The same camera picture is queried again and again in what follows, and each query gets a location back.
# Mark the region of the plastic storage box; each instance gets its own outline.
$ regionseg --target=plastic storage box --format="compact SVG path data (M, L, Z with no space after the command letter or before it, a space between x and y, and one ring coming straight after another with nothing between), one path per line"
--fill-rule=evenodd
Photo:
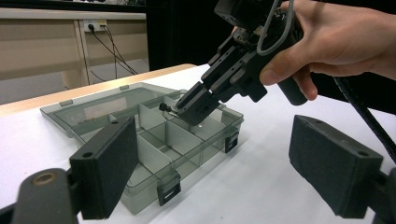
M161 103L175 105L185 92L137 83L48 105L41 112L78 147L112 120L135 117L139 163L121 201L137 214L156 199L160 205L171 200L184 177L237 144L243 115L225 105L197 126L159 110Z

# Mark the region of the hand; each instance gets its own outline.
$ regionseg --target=hand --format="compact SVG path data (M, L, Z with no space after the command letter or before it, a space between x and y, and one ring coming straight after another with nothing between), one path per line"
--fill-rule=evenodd
M305 97L314 100L318 89L310 72L335 77L373 72L396 80L395 15L308 0L295 0L294 10L304 37L262 69L263 85L293 76Z

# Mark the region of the electrical outlet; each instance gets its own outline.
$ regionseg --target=electrical outlet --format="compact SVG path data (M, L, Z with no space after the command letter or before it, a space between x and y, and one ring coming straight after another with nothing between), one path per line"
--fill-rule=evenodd
M90 32L90 28L88 26L92 24L93 29L95 32L100 32L100 31L105 31L105 27L107 25L107 22L105 20L91 20L91 21L84 21L84 31L85 32Z

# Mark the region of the white table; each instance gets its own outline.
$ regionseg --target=white table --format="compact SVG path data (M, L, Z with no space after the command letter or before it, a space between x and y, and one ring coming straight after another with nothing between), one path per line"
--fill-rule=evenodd
M189 89L208 65L196 66L144 82ZM80 223L372 223L366 219L342 219L293 169L289 143L296 114L321 119L384 156L381 170L395 167L354 108L319 96L305 105L291 105L277 85L257 104L237 95L226 105L244 114L239 144L228 155L218 154L181 182L181 192L166 205L151 204L132 215L119 203L107 220ZM396 141L396 117L372 110ZM39 108L0 117L0 207L15 203L23 179L48 168L68 169L68 158L77 150L42 117Z

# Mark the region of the screw hole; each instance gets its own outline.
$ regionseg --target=screw hole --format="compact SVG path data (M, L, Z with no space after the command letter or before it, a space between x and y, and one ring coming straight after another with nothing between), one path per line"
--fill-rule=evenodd
M45 173L42 175L39 175L35 179L33 179L33 184L34 185L45 185L54 180L56 177L55 173Z
M84 153L84 154L82 154L82 157L83 158L89 158L89 157L91 157L93 154L91 153L91 152L86 152L86 153Z

